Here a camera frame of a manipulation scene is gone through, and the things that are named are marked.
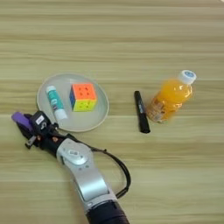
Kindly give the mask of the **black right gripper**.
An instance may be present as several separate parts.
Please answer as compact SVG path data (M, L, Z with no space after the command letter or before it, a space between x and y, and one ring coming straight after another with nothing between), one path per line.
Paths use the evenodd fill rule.
M31 118L31 114L24 114L26 118ZM49 124L40 128L39 125L31 126L29 123L17 123L22 135L27 139L25 146L30 149L32 146L39 147L41 150L48 151L56 156L57 150L67 136L63 136L58 132L59 125L57 123Z

